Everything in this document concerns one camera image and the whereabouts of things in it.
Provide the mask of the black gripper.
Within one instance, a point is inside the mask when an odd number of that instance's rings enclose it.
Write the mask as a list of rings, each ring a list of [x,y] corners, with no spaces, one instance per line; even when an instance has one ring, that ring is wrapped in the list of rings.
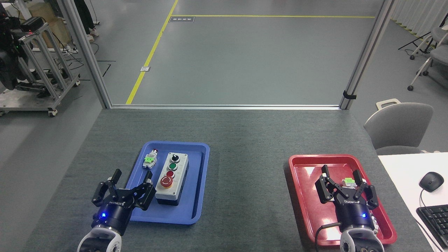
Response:
[[[147,171],[143,182],[132,189],[116,189],[115,185],[121,175],[122,171],[116,169],[112,177],[97,186],[92,203],[99,207],[99,210],[93,215],[92,228],[101,225],[103,228],[112,228],[123,236],[133,209],[140,208],[147,211],[156,189],[150,170]]]
[[[315,188],[322,204],[334,199],[337,221],[341,223],[339,231],[343,233],[347,229],[359,227],[373,230],[374,223],[369,210],[379,206],[374,185],[364,182],[360,170],[355,170],[352,175],[358,189],[356,192],[349,190],[344,193],[343,188],[330,178],[327,165],[323,165],[321,171],[322,174],[315,182]],[[366,200],[361,197],[362,193],[367,196]]]

